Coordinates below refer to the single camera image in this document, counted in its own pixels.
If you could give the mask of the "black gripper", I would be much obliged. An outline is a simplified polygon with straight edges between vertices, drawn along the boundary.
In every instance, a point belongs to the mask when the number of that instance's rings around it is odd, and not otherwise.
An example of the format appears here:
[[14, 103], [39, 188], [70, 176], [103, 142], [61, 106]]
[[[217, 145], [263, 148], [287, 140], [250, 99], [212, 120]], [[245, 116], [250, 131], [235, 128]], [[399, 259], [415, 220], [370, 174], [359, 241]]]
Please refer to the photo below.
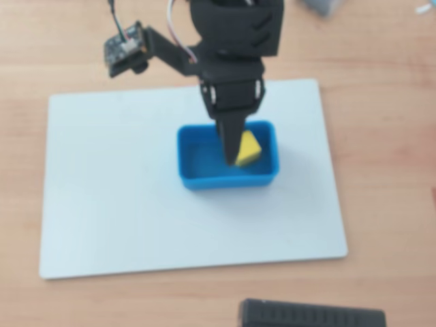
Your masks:
[[201, 93], [210, 118], [217, 120], [225, 162], [239, 154], [246, 116], [258, 111], [265, 95], [264, 64], [259, 57], [204, 54], [199, 61]]

